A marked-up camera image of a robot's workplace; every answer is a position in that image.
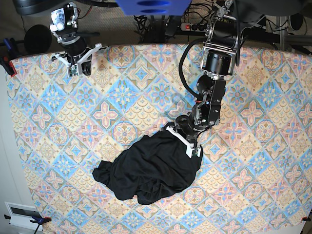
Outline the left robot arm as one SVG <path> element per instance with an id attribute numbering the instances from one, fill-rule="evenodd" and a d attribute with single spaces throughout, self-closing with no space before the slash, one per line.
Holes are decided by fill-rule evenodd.
<path id="1" fill-rule="evenodd" d="M 179 77 L 196 98 L 196 104 L 189 114 L 176 118 L 174 131 L 181 133 L 183 141 L 193 148 L 201 133 L 218 124 L 225 77 L 232 75 L 234 67 L 239 65 L 242 32 L 253 27 L 262 16 L 258 0 L 226 0 L 208 20 L 205 37 L 192 41 L 182 54 Z M 185 80 L 183 63 L 189 50 L 200 42 L 203 43 L 201 68 L 204 75 L 197 81 L 197 92 L 194 92 Z"/>

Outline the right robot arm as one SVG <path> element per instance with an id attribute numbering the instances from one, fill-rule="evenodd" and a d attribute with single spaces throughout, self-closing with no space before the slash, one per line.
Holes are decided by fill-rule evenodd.
<path id="1" fill-rule="evenodd" d="M 95 51 L 87 47 L 84 37 L 78 33 L 78 8 L 66 0 L 15 0 L 17 13 L 21 16 L 51 14 L 50 31 L 64 49 L 56 53 L 52 60 L 65 64 L 69 77 L 91 75 L 91 58 Z"/>

